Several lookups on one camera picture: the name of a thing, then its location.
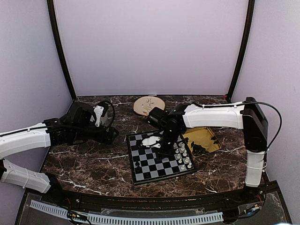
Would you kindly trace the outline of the gold metal tray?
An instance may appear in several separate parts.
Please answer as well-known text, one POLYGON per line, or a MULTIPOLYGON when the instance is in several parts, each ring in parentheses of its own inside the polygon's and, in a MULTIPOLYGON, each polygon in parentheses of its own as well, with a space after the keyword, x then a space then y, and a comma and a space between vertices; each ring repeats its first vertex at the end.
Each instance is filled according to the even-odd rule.
POLYGON ((222 145, 209 127, 191 128, 183 134, 194 158, 222 149, 222 145))

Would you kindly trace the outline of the black white chess board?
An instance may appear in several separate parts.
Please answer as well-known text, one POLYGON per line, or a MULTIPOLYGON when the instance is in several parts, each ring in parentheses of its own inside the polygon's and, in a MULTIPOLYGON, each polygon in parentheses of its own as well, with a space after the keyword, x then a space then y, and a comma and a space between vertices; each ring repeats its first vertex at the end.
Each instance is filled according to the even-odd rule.
POLYGON ((127 135, 127 148, 133 184, 141 185, 159 180, 194 173, 197 171, 188 139, 179 135, 173 145, 173 155, 159 154, 155 145, 142 145, 142 140, 152 135, 161 137, 157 131, 127 135))

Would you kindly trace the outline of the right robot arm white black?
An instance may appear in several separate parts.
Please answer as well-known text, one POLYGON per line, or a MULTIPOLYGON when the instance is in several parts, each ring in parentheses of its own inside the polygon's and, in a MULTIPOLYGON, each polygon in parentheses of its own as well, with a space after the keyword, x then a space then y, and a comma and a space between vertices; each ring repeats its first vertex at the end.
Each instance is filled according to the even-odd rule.
POLYGON ((242 130, 247 151, 247 170, 246 188, 240 191, 239 199, 243 203, 250 203, 257 196, 256 188, 261 183, 267 165, 267 152, 272 145, 268 141, 269 124, 261 105, 275 109, 253 97, 229 104, 180 104, 170 112, 155 107, 149 113, 147 122, 158 128, 159 132, 144 138, 142 146, 155 147, 157 154, 165 158, 173 153, 173 145, 178 137, 189 128, 226 127, 242 130))

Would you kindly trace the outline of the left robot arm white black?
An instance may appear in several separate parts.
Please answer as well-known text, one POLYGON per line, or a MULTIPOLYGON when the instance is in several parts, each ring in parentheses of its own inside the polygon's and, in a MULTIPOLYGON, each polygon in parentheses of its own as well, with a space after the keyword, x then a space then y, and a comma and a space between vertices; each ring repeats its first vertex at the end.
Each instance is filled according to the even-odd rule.
POLYGON ((107 116, 109 108, 114 106, 106 100, 95 106, 75 102, 60 118, 47 119, 28 128, 1 133, 0 181, 47 194, 55 204, 63 204, 66 193, 62 191, 55 175, 17 166, 6 157, 27 150, 63 144, 76 145, 88 140, 111 144, 119 132, 112 127, 115 110, 112 110, 111 119, 107 116))

